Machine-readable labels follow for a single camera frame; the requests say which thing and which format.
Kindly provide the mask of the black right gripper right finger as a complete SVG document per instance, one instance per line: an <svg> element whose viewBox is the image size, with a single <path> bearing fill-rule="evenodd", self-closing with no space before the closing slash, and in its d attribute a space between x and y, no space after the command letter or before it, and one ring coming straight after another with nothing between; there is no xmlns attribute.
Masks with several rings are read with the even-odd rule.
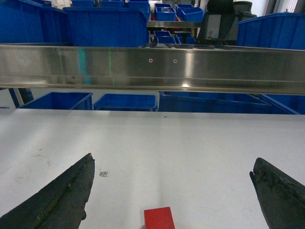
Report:
<svg viewBox="0 0 305 229"><path fill-rule="evenodd" d="M257 158L249 173L270 229L305 227L305 186L274 165Z"/></svg>

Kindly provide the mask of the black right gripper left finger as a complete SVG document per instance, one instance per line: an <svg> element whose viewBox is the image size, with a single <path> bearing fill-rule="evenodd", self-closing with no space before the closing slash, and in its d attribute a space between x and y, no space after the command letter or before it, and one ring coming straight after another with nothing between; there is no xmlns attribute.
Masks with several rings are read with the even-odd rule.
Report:
<svg viewBox="0 0 305 229"><path fill-rule="evenodd" d="M2 229L77 229L86 219L95 174L88 153L57 178L0 218Z"/></svg>

